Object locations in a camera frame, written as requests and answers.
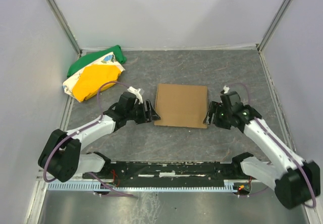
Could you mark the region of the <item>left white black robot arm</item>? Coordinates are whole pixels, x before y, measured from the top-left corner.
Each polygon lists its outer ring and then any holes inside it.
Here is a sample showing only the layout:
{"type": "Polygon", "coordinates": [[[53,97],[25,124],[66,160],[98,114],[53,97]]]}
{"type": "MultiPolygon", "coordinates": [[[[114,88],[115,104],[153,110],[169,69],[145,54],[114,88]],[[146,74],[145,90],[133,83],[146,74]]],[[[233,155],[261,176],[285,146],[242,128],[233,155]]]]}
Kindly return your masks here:
{"type": "Polygon", "coordinates": [[[95,120],[69,131],[54,130],[40,154],[38,165],[55,180],[66,182],[75,174],[104,173],[110,169],[111,160],[99,152],[83,154],[81,151],[102,136],[111,134],[125,126],[128,121],[136,124],[150,123],[161,117],[150,100],[142,101],[132,92],[124,92],[95,120]]]}

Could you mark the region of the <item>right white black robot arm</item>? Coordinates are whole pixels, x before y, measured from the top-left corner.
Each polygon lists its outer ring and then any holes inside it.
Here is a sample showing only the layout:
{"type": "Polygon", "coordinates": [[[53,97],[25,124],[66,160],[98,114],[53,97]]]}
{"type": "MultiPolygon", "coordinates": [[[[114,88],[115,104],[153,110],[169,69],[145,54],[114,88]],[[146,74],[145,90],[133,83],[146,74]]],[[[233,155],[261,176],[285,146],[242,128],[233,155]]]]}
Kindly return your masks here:
{"type": "Polygon", "coordinates": [[[262,115],[253,107],[244,104],[236,91],[224,86],[219,102],[209,104],[205,124],[218,128],[232,127],[251,139],[267,156],[270,164],[264,163],[246,152],[232,159],[235,171],[253,177],[271,188],[287,209],[298,205],[316,208],[320,195],[320,168],[307,162],[292,151],[270,129],[262,115]]]}

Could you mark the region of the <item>brown cardboard box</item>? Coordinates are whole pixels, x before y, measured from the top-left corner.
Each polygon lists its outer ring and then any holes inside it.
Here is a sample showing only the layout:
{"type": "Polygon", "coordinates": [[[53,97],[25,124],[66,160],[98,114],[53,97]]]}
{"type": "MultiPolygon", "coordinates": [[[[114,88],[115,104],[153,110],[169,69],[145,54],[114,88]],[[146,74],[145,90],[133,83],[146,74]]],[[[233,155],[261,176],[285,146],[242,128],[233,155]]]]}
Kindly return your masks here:
{"type": "Polygon", "coordinates": [[[161,118],[156,126],[206,129],[207,87],[159,84],[155,110],[161,118]]]}

